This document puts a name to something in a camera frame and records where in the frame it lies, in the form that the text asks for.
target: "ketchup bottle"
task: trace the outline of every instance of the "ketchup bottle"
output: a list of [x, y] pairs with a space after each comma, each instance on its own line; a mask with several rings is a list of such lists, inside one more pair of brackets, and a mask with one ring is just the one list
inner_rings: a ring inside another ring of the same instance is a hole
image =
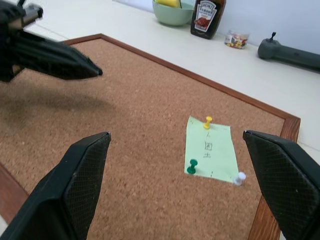
[[212, 39], [215, 35], [227, 0], [196, 0], [191, 34], [205, 39]]

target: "bowl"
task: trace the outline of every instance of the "bowl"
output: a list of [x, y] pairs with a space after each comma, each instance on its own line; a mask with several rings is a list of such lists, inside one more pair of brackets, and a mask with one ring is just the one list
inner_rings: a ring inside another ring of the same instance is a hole
[[160, 23], [170, 26], [182, 26], [189, 23], [194, 13], [194, 6], [181, 3], [181, 8], [159, 4], [152, 0], [153, 12]]

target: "cork board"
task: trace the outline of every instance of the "cork board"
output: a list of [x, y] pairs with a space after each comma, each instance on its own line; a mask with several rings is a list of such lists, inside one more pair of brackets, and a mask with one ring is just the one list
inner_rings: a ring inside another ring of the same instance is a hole
[[[104, 39], [74, 47], [104, 75], [67, 82], [25, 70], [1, 85], [0, 162], [17, 182], [30, 193], [72, 143], [108, 131], [88, 239], [248, 239], [261, 192], [242, 133], [280, 135], [290, 115], [269, 113], [265, 104], [249, 104]], [[184, 173], [190, 115], [231, 126], [245, 185]]]

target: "white countertop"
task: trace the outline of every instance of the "white countertop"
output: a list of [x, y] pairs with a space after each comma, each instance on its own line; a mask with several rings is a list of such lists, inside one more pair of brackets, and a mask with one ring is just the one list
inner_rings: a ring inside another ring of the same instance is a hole
[[167, 27], [111, 0], [29, 2], [44, 9], [31, 32], [57, 41], [102, 33], [300, 117], [298, 143], [320, 164], [320, 73], [261, 60], [256, 46], [230, 48], [223, 36], [202, 39], [190, 26]]

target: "green sticky note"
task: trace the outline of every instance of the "green sticky note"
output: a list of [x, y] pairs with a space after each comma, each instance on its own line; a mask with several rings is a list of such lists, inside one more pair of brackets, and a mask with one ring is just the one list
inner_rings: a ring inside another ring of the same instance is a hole
[[233, 183], [239, 170], [230, 126], [210, 124], [210, 129], [205, 129], [203, 122], [190, 116], [186, 126], [186, 174], [191, 159], [198, 162], [194, 175]]

